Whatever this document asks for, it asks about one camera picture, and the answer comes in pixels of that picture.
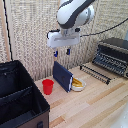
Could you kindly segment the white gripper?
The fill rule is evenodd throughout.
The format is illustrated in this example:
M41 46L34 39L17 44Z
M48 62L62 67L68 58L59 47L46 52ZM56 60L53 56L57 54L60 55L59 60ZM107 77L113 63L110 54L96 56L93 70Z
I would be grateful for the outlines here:
M53 49L63 46L72 46L80 41L80 29L56 29L47 33L47 46ZM67 49L66 54L70 55L71 48ZM58 57L58 50L54 51L54 57Z

